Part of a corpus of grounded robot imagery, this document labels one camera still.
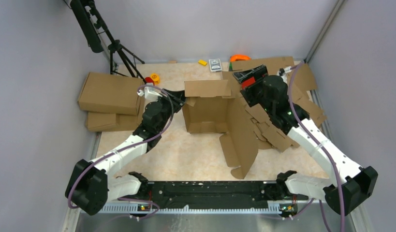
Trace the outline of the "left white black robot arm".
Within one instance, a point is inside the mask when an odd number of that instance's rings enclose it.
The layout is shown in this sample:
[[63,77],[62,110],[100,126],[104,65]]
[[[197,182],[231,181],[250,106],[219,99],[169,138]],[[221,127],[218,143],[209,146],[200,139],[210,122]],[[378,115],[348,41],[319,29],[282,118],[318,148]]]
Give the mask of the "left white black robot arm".
[[92,216],[107,202],[129,195],[137,200],[147,196],[148,187],[142,183],[140,176],[114,176],[125,165],[156,146],[171,125],[174,115],[185,105],[186,93],[153,84],[139,86],[136,93],[149,101],[141,123],[124,142],[106,154],[90,161],[82,159],[75,164],[65,191],[70,209],[79,208]]

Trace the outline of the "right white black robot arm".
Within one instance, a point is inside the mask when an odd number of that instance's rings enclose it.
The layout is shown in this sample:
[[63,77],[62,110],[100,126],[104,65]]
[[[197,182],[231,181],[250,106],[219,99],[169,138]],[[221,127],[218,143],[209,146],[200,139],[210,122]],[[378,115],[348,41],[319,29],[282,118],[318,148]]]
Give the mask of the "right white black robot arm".
[[276,192],[282,199],[294,194],[324,200],[341,216],[346,216],[367,200],[374,190],[378,172],[362,167],[344,154],[315,125],[309,113],[293,101],[293,81],[287,74],[296,74],[299,65],[281,68],[270,75],[265,65],[234,72],[241,85],[240,93],[248,106],[260,106],[270,122],[297,142],[327,173],[318,178],[295,171],[280,173]]

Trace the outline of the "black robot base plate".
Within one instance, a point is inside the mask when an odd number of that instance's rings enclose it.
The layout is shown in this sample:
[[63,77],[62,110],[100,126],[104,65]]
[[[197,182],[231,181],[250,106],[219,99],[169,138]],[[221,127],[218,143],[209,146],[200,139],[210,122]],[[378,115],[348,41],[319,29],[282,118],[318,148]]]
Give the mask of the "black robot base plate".
[[155,181],[126,198],[152,201],[160,209],[266,209],[269,201],[292,201],[293,195],[275,181]]

